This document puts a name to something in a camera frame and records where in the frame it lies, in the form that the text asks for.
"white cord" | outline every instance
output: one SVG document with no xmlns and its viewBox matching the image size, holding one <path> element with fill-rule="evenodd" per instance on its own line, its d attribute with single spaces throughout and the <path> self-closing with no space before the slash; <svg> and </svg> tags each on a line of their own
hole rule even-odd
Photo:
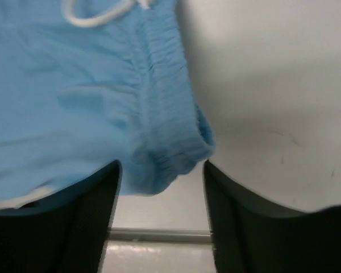
<svg viewBox="0 0 341 273">
<path fill-rule="evenodd" d="M 77 27 L 97 27 L 115 19 L 116 17 L 123 15 L 131 10 L 136 2 L 139 2 L 142 8 L 149 8 L 149 4 L 152 0 L 121 0 L 119 4 L 112 7 L 99 15 L 92 18 L 78 18 L 74 16 L 74 5 L 77 0 L 63 0 L 62 1 L 62 13 L 64 18 L 71 24 Z"/>
</svg>

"blue fabric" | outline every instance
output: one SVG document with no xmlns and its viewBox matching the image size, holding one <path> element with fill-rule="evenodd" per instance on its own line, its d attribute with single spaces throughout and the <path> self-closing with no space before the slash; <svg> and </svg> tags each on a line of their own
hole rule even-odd
<svg viewBox="0 0 341 273">
<path fill-rule="evenodd" d="M 116 2 L 78 0 L 77 12 Z M 175 4 L 78 28 L 60 0 L 0 0 L 0 200 L 59 191 L 115 159 L 121 194 L 156 194 L 212 154 Z"/>
</svg>

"gray line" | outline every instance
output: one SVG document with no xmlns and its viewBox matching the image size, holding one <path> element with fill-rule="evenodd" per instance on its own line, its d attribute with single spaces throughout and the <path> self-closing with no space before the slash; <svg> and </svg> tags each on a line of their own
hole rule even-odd
<svg viewBox="0 0 341 273">
<path fill-rule="evenodd" d="M 112 241 L 210 244 L 211 234 L 208 231 L 196 230 L 112 228 L 108 239 Z"/>
</svg>

